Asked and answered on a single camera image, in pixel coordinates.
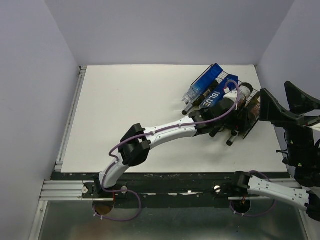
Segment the green bottle grey foil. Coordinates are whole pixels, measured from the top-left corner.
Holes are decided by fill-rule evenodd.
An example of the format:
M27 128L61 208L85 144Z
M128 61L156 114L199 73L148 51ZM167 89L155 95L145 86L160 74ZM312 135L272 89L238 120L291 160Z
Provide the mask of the green bottle grey foil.
M230 138L227 140L226 144L228 146L232 146L233 143L235 142L235 140L237 139L238 137L238 133L237 132L232 132L231 135L230 135Z

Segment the aluminium rail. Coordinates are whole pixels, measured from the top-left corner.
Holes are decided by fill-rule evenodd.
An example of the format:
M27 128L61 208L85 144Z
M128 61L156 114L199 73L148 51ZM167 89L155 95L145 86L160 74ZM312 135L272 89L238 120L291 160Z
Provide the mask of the aluminium rail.
M82 181L44 181L40 192L40 201L81 201Z

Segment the short blue glass bottle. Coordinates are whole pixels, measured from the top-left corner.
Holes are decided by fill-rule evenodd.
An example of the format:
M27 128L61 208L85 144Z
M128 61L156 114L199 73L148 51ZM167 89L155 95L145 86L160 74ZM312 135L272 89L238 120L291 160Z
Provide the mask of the short blue glass bottle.
M186 105L192 104L197 100L223 72L223 69L217 64L210 65L196 80L191 84L188 91L182 97Z

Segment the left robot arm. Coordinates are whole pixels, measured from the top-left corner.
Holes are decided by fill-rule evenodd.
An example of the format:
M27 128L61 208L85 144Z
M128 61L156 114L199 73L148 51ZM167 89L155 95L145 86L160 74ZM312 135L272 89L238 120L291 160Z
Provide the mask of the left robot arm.
M225 97L213 107L194 110L172 123L145 128L134 124L110 150L109 156L113 160L94 180L93 191L101 198L107 197L119 178L129 168L144 163L155 147L182 138L217 133L235 114L238 102L238 99Z

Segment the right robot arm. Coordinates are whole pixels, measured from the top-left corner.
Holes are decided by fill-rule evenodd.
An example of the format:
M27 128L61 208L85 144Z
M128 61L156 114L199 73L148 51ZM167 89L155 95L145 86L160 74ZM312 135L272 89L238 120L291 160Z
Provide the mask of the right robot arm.
M261 196L293 206L320 220L320 142L314 133L320 130L320 117L309 115L320 109L320 101L292 82L284 84L289 108L285 109L266 89L260 90L259 119L284 130L286 149L282 162L294 168L294 174L279 174L282 180L295 181L300 187L277 184L255 170L236 171L230 191L236 196Z

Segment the black mounting base plate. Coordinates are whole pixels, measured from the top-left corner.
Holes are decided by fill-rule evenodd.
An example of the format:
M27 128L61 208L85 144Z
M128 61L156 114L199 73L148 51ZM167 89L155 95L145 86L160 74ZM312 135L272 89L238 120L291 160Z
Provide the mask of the black mounting base plate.
M80 200L115 202L116 208L227 208L250 195L234 185L234 173L125 173L115 186L102 190L96 173L53 172L64 189L79 190Z

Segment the tall blue glass bottle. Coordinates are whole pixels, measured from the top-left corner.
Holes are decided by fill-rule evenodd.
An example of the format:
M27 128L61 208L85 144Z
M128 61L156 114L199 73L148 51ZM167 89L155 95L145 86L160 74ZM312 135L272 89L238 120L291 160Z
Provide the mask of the tall blue glass bottle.
M237 84L239 83L239 77L236 75L228 74L224 79L218 77L215 82L218 83L213 90L210 91L208 96L203 100L203 102L199 105L200 109L204 108L212 108L214 107L220 100L223 99L225 95L225 86L228 81L235 81Z

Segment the tall green bottle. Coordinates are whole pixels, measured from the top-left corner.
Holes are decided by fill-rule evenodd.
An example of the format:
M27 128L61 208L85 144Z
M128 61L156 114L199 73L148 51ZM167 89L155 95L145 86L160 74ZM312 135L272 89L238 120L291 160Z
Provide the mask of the tall green bottle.
M237 127L239 132L247 132L255 125L260 116L260 105L261 93L258 92L237 116Z

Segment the dark green bottle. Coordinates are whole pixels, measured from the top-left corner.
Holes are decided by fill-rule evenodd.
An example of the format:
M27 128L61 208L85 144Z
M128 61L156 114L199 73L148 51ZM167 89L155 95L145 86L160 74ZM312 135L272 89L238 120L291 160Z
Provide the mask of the dark green bottle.
M240 93L237 94L236 100L236 110L239 111L241 108L246 106L247 99L253 92L253 87L250 83L244 82L239 86Z

